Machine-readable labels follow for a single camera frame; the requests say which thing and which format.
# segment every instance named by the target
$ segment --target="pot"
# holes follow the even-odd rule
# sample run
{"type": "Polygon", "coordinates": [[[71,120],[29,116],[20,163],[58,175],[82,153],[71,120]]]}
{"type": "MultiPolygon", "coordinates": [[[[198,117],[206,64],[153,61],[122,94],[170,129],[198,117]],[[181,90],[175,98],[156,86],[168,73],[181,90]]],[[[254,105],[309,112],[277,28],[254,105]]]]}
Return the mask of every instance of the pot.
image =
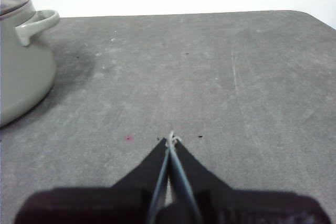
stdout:
{"type": "Polygon", "coordinates": [[[51,89],[56,62],[42,31],[59,21],[55,10],[35,11],[31,0],[1,0],[0,125],[36,105],[51,89]]]}

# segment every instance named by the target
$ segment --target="countertop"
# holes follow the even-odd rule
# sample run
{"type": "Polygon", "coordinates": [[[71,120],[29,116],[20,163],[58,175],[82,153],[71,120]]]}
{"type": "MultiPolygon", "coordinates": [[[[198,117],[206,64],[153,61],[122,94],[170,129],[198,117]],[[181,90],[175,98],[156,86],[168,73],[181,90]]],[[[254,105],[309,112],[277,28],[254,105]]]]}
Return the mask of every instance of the countertop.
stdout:
{"type": "Polygon", "coordinates": [[[44,34],[57,76],[2,128],[3,224],[36,191],[113,185],[170,130],[232,187],[312,196],[336,223],[336,30],[265,11],[62,18],[44,34]]]}

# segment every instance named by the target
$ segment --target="pot handle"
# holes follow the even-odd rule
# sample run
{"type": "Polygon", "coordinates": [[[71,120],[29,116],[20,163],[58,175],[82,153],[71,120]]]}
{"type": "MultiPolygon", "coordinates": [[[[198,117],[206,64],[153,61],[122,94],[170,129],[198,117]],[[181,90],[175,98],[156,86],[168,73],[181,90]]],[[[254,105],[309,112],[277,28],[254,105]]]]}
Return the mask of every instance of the pot handle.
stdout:
{"type": "Polygon", "coordinates": [[[39,10],[32,18],[15,27],[15,30],[21,44],[28,46],[32,35],[53,27],[58,22],[59,15],[57,11],[39,10]]]}

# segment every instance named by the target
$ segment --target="scratch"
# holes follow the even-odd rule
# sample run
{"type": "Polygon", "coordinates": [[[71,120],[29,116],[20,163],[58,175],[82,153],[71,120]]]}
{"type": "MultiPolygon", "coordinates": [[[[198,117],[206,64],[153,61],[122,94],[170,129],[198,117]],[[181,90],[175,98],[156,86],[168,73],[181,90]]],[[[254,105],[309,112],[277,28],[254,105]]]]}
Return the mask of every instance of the scratch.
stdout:
{"type": "Polygon", "coordinates": [[[151,117],[151,119],[150,119],[150,121],[149,121],[149,125],[152,124],[152,121],[154,120],[154,118],[155,118],[155,116],[156,116],[156,113],[157,113],[157,110],[158,110],[159,106],[161,105],[163,99],[165,98],[165,96],[166,96],[168,90],[170,90],[170,88],[175,84],[175,81],[176,81],[177,79],[178,79],[178,77],[176,77],[176,78],[169,84],[169,86],[164,90],[164,93],[163,93],[162,96],[160,97],[160,101],[159,101],[158,104],[155,106],[154,112],[153,112],[152,117],[151,117]]]}
{"type": "Polygon", "coordinates": [[[236,97],[237,97],[237,101],[238,101],[238,106],[239,106],[239,110],[243,116],[243,120],[244,120],[244,131],[246,134],[246,137],[249,138],[248,135],[248,130],[246,129],[246,118],[245,118],[245,110],[244,110],[244,106],[238,96],[239,94],[239,86],[237,85],[237,78],[236,78],[236,53],[234,56],[234,46],[232,46],[231,49],[231,60],[232,60],[232,72],[233,72],[233,80],[234,80],[234,85],[235,85],[235,93],[236,93],[236,97]]]}

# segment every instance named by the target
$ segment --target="red spot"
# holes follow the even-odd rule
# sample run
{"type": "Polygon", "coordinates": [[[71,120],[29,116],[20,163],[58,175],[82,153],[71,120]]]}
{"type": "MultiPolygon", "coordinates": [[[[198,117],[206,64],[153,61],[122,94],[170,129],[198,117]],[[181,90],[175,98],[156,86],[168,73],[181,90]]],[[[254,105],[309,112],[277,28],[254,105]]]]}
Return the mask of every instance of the red spot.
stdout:
{"type": "Polygon", "coordinates": [[[133,136],[124,136],[125,141],[133,141],[133,136]]]}

